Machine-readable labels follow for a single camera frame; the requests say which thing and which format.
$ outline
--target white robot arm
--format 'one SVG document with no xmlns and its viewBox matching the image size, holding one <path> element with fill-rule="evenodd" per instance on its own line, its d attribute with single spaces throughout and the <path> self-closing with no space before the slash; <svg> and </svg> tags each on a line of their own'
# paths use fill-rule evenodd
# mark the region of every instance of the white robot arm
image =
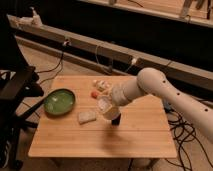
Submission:
<svg viewBox="0 0 213 171">
<path fill-rule="evenodd" d="M 159 70 L 142 69 L 137 77 L 115 85 L 110 96 L 113 106 L 119 107 L 129 104 L 147 93 L 167 101 L 174 110 L 193 123 L 213 142 L 213 110 L 176 89 L 166 79 L 165 74 Z M 113 120 L 117 117 L 116 112 L 114 112 L 114 116 L 111 114 L 106 118 Z"/>
</svg>

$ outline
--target white bottle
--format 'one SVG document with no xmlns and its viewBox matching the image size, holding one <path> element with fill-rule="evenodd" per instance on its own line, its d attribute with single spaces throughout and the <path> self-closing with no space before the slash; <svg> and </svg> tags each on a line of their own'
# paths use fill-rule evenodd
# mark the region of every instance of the white bottle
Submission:
<svg viewBox="0 0 213 171">
<path fill-rule="evenodd" d="M 37 14 L 34 7 L 30 7 L 30 8 L 32 9 L 32 12 L 33 12 L 33 24 L 38 27 L 41 27 L 43 24 L 42 24 L 40 16 Z"/>
</svg>

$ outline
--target green bowl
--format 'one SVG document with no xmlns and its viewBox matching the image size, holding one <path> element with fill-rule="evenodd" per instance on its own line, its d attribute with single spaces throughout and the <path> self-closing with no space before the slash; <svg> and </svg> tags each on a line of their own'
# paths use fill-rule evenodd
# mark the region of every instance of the green bowl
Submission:
<svg viewBox="0 0 213 171">
<path fill-rule="evenodd" d="M 59 116 L 68 113 L 75 104 L 75 95 L 68 89 L 57 89 L 44 100 L 44 110 L 51 115 Z"/>
</svg>

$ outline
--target black chair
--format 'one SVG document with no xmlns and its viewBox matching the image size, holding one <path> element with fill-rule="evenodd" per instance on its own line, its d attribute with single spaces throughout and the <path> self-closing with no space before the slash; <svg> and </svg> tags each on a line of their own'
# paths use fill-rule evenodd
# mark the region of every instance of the black chair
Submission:
<svg viewBox="0 0 213 171">
<path fill-rule="evenodd" d="M 43 96 L 38 79 L 35 67 L 28 65 L 17 45 L 7 15 L 0 11 L 0 168 L 22 167 L 23 163 L 16 159 L 20 130 L 37 127 L 27 118 L 43 100 L 21 115 L 16 114 L 16 109 L 25 97 Z"/>
</svg>

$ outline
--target table top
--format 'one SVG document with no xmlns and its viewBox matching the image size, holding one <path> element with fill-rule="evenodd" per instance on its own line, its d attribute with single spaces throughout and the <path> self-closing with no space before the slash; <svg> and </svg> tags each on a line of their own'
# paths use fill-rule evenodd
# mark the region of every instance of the table top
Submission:
<svg viewBox="0 0 213 171">
<path fill-rule="evenodd" d="M 79 125 L 79 112 L 97 109 L 91 98 L 93 80 L 111 84 L 131 76 L 57 76 L 52 90 L 67 88 L 76 96 L 74 109 L 61 117 L 50 118 L 42 110 L 29 150 L 30 157 L 105 157 L 175 158 L 175 145 L 161 100 L 152 95 L 136 99 L 121 108 L 120 125 L 100 114 L 97 120 Z"/>
</svg>

